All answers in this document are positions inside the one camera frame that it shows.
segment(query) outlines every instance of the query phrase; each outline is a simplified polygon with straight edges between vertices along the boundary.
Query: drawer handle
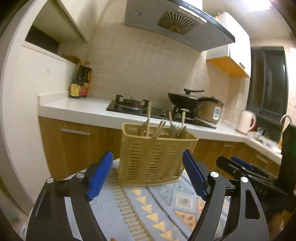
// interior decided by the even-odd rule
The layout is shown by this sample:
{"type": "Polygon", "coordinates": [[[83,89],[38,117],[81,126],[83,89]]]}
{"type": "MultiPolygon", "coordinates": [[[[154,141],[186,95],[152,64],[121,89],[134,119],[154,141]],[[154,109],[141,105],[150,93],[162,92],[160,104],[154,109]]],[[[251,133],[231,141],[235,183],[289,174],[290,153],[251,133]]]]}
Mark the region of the drawer handle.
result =
{"type": "Polygon", "coordinates": [[[78,135],[84,135],[84,136],[89,136],[90,133],[88,132],[83,132],[83,131],[75,131],[75,130],[70,130],[70,129],[62,129],[62,132],[68,132],[72,134],[78,134],[78,135]]]}
{"type": "Polygon", "coordinates": [[[240,65],[243,69],[246,68],[241,62],[239,62],[239,65],[240,65]]]}
{"type": "Polygon", "coordinates": [[[264,159],[263,157],[256,155],[256,157],[260,160],[263,161],[265,164],[268,164],[269,161],[267,161],[266,159],[264,159]]]}

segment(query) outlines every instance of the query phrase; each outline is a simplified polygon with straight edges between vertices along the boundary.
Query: range hood filter grille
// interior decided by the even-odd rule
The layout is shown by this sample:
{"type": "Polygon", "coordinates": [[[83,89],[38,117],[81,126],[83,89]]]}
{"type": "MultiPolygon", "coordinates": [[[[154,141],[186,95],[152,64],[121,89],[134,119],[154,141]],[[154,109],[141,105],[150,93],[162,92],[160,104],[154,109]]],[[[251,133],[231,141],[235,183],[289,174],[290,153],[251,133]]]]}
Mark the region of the range hood filter grille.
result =
{"type": "Polygon", "coordinates": [[[157,25],[180,35],[184,35],[197,27],[197,23],[172,11],[166,11],[158,20],[157,25]]]}

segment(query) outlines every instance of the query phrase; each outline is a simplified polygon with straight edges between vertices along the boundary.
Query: orange cabinet underside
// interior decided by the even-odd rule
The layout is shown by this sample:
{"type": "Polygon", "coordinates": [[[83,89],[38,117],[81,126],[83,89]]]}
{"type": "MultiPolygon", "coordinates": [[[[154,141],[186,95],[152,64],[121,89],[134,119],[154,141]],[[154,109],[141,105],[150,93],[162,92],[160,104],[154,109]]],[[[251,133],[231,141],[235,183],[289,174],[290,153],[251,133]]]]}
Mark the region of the orange cabinet underside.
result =
{"type": "Polygon", "coordinates": [[[249,77],[246,72],[228,56],[208,59],[207,62],[213,63],[230,77],[249,77]]]}

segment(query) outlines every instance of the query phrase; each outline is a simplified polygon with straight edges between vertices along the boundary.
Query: countertop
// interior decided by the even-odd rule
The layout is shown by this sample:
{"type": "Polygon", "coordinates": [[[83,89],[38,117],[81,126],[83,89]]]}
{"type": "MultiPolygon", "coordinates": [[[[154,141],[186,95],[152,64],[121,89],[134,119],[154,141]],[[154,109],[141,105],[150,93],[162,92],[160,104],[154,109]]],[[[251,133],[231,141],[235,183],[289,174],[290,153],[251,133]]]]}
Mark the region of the countertop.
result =
{"type": "MultiPolygon", "coordinates": [[[[86,99],[63,98],[47,104],[39,104],[38,115],[63,121],[76,122],[81,124],[101,126],[113,129],[121,129],[125,122],[142,124],[146,117],[106,111],[111,100],[88,97],[86,99]]],[[[158,124],[160,119],[151,118],[152,124],[158,124]]],[[[243,135],[224,124],[217,124],[216,129],[186,124],[187,130],[197,138],[244,142],[253,149],[259,151],[275,163],[281,163],[281,154],[272,151],[259,141],[243,135]]]]}

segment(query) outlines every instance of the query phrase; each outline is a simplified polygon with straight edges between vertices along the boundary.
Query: black glass cooktop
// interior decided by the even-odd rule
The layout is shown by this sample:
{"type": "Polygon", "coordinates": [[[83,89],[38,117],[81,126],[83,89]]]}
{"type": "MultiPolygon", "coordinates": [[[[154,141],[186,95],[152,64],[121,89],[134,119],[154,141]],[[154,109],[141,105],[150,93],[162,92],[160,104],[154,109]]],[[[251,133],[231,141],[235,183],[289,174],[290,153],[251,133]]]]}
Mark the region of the black glass cooktop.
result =
{"type": "MultiPolygon", "coordinates": [[[[121,104],[117,104],[114,100],[110,103],[110,105],[107,107],[108,111],[118,112],[118,113],[125,113],[130,115],[140,115],[140,116],[147,116],[147,109],[133,109],[129,107],[122,106],[121,104]]],[[[169,120],[168,116],[168,110],[164,110],[161,108],[152,107],[151,108],[151,117],[152,118],[158,118],[158,119],[166,119],[169,120]]],[[[180,115],[174,115],[173,114],[173,121],[181,122],[180,115]]],[[[197,119],[185,119],[186,124],[192,124],[196,126],[204,126],[209,128],[216,128],[215,126],[212,126],[210,124],[207,124],[203,121],[197,120],[197,119]]]]}

